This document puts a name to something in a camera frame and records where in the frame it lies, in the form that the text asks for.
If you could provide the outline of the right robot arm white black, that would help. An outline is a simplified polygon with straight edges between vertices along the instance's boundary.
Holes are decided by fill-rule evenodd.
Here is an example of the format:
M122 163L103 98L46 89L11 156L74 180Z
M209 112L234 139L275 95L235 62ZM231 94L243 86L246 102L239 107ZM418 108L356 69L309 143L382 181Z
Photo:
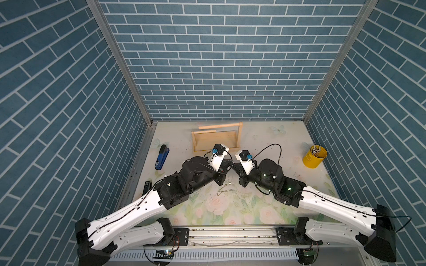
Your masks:
M238 174L241 186L253 183L268 190L284 205L315 211L344 225L342 229L327 230L324 226L315 226L307 217L300 217L294 228L298 243L323 241L324 235L335 240L348 237L348 243L362 247L377 259L391 263L397 260L397 231L388 207L359 206L323 194L302 181L284 176L282 167L270 159L258 164L250 158L234 163L232 168Z

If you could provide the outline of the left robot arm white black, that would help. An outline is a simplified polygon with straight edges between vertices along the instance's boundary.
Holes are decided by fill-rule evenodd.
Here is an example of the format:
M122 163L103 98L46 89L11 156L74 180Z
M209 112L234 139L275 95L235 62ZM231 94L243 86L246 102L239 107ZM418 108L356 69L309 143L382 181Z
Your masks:
M127 249L171 244L175 231L170 219L159 218L143 227L140 223L187 201L193 192L211 182L223 185L232 165L232 160L220 156L211 160L195 156L133 203L98 220L79 220L75 224L78 264L102 266Z

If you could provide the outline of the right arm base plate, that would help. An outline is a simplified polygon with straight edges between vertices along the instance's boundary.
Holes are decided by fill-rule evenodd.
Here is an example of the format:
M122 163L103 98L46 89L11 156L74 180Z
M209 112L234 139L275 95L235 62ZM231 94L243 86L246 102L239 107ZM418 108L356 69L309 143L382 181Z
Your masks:
M277 240L280 246L318 246L323 245L323 241L314 241L307 234L305 229L294 227L277 227Z

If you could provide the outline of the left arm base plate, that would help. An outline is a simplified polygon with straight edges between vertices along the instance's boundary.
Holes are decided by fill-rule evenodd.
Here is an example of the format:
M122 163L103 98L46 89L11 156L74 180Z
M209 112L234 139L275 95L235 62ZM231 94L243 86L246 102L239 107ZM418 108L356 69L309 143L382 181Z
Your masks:
M189 241L189 228L174 228L174 235L166 240L161 240L156 244L147 244L147 247L171 247L171 246L183 246L186 247Z

